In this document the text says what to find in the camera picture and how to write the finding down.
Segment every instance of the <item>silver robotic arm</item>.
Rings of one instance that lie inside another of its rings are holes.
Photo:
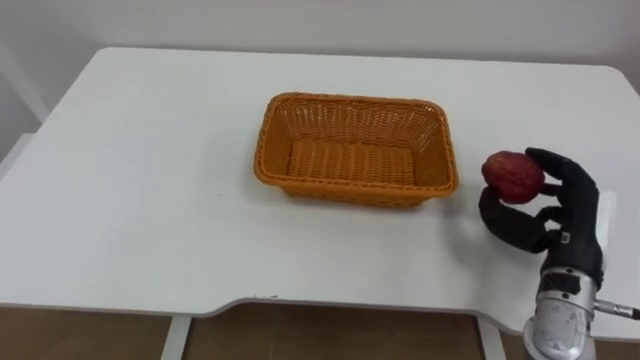
[[[536,313],[522,333],[528,360],[595,360],[595,343],[590,335],[595,311],[638,320],[637,309],[596,300],[595,282],[581,271],[551,268],[541,279]],[[542,284],[550,281],[575,281],[579,291],[569,294]]]
[[[640,319],[638,309],[596,300],[604,280],[603,253],[596,238],[599,191],[584,169],[543,149],[526,154],[561,185],[545,184],[541,194],[560,206],[545,207],[536,216],[504,205],[491,187],[478,204],[489,231],[509,245],[530,253],[546,251],[540,269],[536,311],[523,331],[530,360],[595,360],[590,335],[595,311]],[[546,228],[548,221],[560,229]]]

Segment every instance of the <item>basket bottom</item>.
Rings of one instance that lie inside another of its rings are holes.
[[[293,143],[288,175],[414,185],[408,148],[303,139]]]

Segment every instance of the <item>basket rim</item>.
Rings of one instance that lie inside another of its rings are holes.
[[[447,178],[448,181],[442,185],[436,186],[416,186],[416,185],[397,185],[382,182],[366,182],[366,181],[352,181],[352,180],[340,180],[340,179],[322,179],[322,178],[310,178],[303,176],[291,176],[291,175],[276,175],[269,173],[263,162],[265,153],[264,142],[266,135],[271,127],[271,119],[278,106],[285,101],[290,100],[325,100],[325,101],[357,101],[364,103],[394,103],[404,104],[411,106],[428,106],[436,110],[438,118],[440,120],[442,134],[445,140],[445,159],[449,166],[447,166]],[[274,185],[279,187],[296,187],[302,189],[318,189],[324,188],[327,190],[339,190],[339,191],[354,191],[367,194],[380,194],[380,195],[396,195],[396,196],[417,196],[417,197],[446,197],[453,193],[458,187],[458,174],[455,166],[455,157],[453,153],[453,146],[451,143],[451,133],[447,122],[447,116],[444,110],[437,104],[418,99],[396,99],[396,98],[383,98],[383,97],[370,97],[370,96],[350,96],[350,95],[331,95],[331,94],[312,94],[302,92],[285,92],[274,96],[267,110],[264,114],[264,120],[260,134],[258,138],[258,144],[254,156],[254,174],[256,177],[265,184]]]

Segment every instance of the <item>white wall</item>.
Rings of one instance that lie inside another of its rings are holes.
[[[109,45],[606,64],[640,88],[638,0],[2,0],[0,42],[49,106]]]
[[[24,133],[34,133],[40,121],[0,74],[0,162]]]

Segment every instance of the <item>brown floor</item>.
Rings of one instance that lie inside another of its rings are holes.
[[[0,359],[160,358],[170,319],[0,309]],[[509,360],[520,340],[503,336]],[[598,359],[640,359],[637,344],[598,343]],[[247,304],[192,326],[187,360],[482,360],[472,317]]]

